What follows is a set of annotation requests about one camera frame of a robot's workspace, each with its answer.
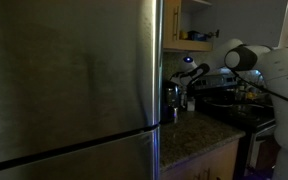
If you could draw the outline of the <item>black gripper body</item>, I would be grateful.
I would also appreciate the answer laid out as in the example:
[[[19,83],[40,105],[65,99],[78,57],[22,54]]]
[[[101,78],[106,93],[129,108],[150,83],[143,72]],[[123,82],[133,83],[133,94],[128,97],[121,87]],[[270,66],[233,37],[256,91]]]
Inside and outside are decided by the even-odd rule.
[[[176,84],[183,84],[186,76],[186,72],[176,72],[171,76],[170,81]]]

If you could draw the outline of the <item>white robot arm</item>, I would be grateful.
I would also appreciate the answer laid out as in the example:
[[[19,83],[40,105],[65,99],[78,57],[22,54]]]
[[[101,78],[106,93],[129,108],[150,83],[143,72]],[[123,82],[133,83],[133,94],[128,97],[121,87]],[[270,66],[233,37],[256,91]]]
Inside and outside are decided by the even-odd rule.
[[[280,145],[272,180],[288,180],[288,49],[246,45],[239,39],[231,39],[211,51],[199,65],[191,57],[184,61],[190,66],[171,76],[172,82],[183,87],[222,67],[233,73],[248,70],[261,73],[263,90],[271,95],[276,121],[274,137]]]

